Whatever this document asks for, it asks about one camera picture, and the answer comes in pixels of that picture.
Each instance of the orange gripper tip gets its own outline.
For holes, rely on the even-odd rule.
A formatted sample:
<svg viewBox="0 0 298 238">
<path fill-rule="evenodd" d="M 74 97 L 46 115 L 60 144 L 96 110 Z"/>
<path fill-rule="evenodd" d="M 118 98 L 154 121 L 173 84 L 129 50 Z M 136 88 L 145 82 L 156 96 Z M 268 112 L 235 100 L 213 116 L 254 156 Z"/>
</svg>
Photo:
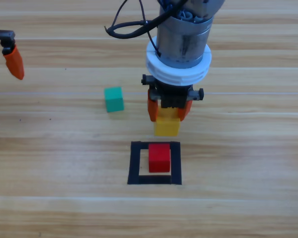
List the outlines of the orange gripper tip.
<svg viewBox="0 0 298 238">
<path fill-rule="evenodd" d="M 6 66 L 9 69 L 10 73 L 16 78 L 22 80 L 25 75 L 24 64 L 17 46 L 15 46 L 15 49 L 12 51 L 12 53 L 5 55 L 4 57 L 6 59 Z"/>
</svg>

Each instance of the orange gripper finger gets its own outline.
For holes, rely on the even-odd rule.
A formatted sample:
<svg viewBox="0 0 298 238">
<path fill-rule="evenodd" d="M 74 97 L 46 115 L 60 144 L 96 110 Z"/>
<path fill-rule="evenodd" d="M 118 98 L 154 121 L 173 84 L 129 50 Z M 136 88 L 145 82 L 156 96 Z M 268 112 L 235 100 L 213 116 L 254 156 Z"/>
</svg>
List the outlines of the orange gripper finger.
<svg viewBox="0 0 298 238">
<path fill-rule="evenodd" d="M 148 90 L 148 113 L 150 120 L 155 122 L 158 116 L 158 100 L 153 101 L 150 99 L 149 90 Z"/>
<path fill-rule="evenodd" d="M 181 108 L 178 109 L 178 115 L 179 115 L 180 121 L 183 121 L 184 118 L 189 114 L 191 110 L 192 102 L 193 101 L 188 101 L 185 104 L 185 107 L 183 109 Z"/>
<path fill-rule="evenodd" d="M 15 49 L 12 53 L 8 55 L 4 55 L 6 59 L 6 66 L 9 69 L 10 73 L 14 75 L 16 78 L 22 80 L 24 78 L 24 64 L 22 62 L 22 57 L 15 46 Z"/>
</svg>

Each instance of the black mount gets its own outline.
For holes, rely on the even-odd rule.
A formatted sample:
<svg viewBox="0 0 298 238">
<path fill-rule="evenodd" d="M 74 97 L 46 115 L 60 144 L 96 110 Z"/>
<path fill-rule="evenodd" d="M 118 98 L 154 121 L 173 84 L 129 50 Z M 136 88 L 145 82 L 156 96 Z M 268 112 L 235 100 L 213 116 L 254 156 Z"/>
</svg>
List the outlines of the black mount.
<svg viewBox="0 0 298 238">
<path fill-rule="evenodd" d="M 15 33 L 0 30 L 0 45 L 3 47 L 2 54 L 4 56 L 12 53 L 15 49 Z"/>
<path fill-rule="evenodd" d="M 162 108 L 184 108 L 187 101 L 200 101 L 204 98 L 204 90 L 193 89 L 192 85 L 173 86 L 162 83 L 152 75 L 143 74 L 143 85 L 149 85 L 149 97 L 151 100 L 161 100 Z"/>
</svg>

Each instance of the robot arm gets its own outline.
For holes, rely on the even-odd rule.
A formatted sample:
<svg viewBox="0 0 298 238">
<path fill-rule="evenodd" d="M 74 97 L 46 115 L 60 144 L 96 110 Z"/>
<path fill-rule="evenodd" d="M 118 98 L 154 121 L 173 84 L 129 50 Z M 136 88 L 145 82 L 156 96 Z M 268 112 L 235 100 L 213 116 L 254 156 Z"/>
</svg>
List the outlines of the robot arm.
<svg viewBox="0 0 298 238">
<path fill-rule="evenodd" d="M 8 70 L 13 76 L 22 80 L 24 78 L 24 65 L 15 44 L 15 33 L 0 30 L 0 44 L 3 47 L 2 54 L 6 59 Z"/>
<path fill-rule="evenodd" d="M 193 84 L 201 81 L 208 72 L 211 50 L 207 46 L 207 40 L 214 15 L 224 1 L 158 0 L 160 14 L 156 19 L 146 21 L 143 11 L 143 21 L 115 26 L 115 20 L 112 26 L 106 29 L 110 36 L 119 39 L 130 39 L 145 33 L 150 37 L 147 69 L 151 75 L 143 75 L 142 84 L 149 86 L 148 112 L 151 121 L 156 120 L 158 100 L 161 100 L 161 108 L 177 108 L 181 121 L 190 111 L 192 101 L 203 100 L 203 89 L 195 91 Z M 142 27 L 129 34 L 114 32 L 118 28 L 131 25 Z M 149 31 L 155 27 L 157 36 L 152 39 Z"/>
</svg>

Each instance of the yellow cube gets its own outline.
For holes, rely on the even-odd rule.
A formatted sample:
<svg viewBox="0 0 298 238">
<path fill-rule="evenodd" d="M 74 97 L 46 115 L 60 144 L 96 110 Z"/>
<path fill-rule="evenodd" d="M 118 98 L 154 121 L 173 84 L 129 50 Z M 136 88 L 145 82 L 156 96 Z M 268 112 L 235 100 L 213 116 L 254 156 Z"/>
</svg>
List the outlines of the yellow cube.
<svg viewBox="0 0 298 238">
<path fill-rule="evenodd" d="M 177 108 L 159 107 L 157 120 L 155 122 L 155 136 L 177 136 L 180 129 L 180 118 Z"/>
</svg>

